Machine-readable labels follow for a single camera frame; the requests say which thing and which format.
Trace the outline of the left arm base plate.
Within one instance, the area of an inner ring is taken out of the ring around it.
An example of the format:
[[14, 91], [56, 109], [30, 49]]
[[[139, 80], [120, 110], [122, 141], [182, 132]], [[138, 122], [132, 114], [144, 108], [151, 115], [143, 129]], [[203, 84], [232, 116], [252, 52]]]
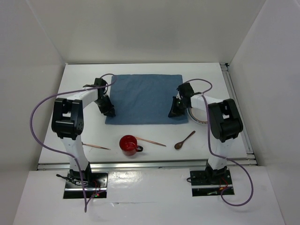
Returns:
[[[63, 199], [83, 199], [83, 189], [80, 180], [72, 180], [68, 174], [63, 176], [66, 181]], [[95, 195], [94, 198], [106, 198], [107, 197], [107, 183], [108, 173], [99, 172], [92, 175], [91, 181], [84, 181], [84, 187], [87, 199]]]

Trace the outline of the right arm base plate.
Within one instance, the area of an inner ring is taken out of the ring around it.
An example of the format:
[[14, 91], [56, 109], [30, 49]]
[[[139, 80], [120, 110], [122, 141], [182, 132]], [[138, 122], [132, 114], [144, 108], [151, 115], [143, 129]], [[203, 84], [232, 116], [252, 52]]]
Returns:
[[186, 179], [191, 184], [192, 196], [217, 196], [223, 191], [223, 195], [235, 195], [230, 171], [214, 180], [206, 177], [205, 171], [190, 171], [190, 177]]

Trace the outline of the blue cloth placemat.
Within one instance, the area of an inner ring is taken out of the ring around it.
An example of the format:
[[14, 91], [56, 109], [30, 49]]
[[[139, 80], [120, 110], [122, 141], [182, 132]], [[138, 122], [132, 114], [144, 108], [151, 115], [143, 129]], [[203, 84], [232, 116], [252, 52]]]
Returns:
[[182, 75], [135, 74], [116, 75], [109, 98], [115, 117], [107, 117], [107, 125], [178, 125], [188, 123], [182, 115], [169, 118]]

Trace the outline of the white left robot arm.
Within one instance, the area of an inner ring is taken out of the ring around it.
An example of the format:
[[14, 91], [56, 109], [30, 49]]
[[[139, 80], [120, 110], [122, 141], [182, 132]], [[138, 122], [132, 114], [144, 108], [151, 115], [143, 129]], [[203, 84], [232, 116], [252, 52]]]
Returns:
[[87, 160], [81, 134], [84, 128], [83, 110], [95, 103], [106, 117], [115, 117], [114, 105], [107, 94], [108, 83], [103, 78], [96, 78], [91, 85], [85, 85], [79, 93], [68, 98], [57, 98], [54, 101], [51, 128], [61, 139], [70, 157], [68, 180], [77, 182], [82, 187], [92, 183], [92, 172]]

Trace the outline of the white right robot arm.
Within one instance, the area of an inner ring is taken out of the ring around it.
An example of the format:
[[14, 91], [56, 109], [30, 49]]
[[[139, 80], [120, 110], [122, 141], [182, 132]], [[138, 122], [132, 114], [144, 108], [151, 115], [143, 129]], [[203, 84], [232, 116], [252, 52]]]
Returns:
[[185, 114], [188, 108], [203, 110], [207, 114], [208, 146], [210, 157], [206, 162], [205, 180], [214, 184], [227, 170], [227, 158], [233, 140], [243, 131], [243, 124], [233, 99], [217, 99], [203, 93], [195, 93], [190, 83], [177, 87], [178, 94], [172, 98], [169, 118]]

